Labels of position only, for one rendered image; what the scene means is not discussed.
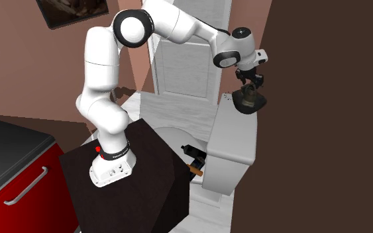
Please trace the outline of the white toilet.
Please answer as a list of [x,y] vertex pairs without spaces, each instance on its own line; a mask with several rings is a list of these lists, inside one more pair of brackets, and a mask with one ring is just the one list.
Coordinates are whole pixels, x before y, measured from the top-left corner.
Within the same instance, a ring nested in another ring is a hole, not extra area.
[[221,95],[208,143],[179,128],[160,127],[155,132],[186,164],[193,158],[184,154],[182,146],[206,151],[203,175],[190,182],[190,197],[213,207],[219,208],[222,196],[233,193],[256,159],[257,114],[237,111],[230,93]]

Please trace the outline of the white door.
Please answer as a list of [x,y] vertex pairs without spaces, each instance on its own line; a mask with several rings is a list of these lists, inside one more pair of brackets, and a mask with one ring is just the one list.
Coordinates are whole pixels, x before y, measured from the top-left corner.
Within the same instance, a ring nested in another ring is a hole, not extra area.
[[[232,0],[165,1],[216,28],[228,28]],[[175,44],[153,34],[148,49],[155,94],[217,104],[222,71],[213,65],[205,40],[192,36],[184,44]]]

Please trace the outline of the black bottle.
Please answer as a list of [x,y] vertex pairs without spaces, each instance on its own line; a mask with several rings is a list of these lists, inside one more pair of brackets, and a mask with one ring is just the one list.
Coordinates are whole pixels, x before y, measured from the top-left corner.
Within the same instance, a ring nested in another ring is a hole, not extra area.
[[181,149],[183,150],[184,154],[197,160],[205,160],[207,157],[207,154],[204,151],[189,144],[181,146]]

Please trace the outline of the dark robot stand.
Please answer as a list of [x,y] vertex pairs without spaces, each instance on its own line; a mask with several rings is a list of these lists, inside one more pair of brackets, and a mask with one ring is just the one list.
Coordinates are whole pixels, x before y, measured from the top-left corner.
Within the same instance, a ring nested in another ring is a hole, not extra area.
[[136,156],[130,176],[96,187],[94,140],[59,157],[81,233],[169,233],[189,214],[189,167],[144,120],[125,130]]

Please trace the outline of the red cabinet with dark top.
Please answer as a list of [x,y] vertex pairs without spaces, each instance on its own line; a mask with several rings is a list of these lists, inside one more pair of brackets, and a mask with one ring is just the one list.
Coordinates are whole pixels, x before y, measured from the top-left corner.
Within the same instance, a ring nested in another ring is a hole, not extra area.
[[0,233],[74,233],[78,220],[53,136],[0,121]]

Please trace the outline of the brown-handled dark tool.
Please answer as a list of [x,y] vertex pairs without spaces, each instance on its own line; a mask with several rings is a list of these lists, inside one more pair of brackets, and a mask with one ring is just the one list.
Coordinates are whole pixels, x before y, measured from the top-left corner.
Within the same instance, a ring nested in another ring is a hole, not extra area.
[[187,166],[189,167],[189,180],[193,181],[193,179],[198,177],[203,177],[202,168],[205,165],[203,160],[194,159],[190,164]]

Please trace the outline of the dark framed wall picture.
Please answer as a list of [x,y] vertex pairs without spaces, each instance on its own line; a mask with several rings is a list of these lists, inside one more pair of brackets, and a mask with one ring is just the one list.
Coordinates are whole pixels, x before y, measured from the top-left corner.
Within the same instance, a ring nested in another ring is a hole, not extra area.
[[109,13],[106,0],[36,0],[36,3],[52,30]]

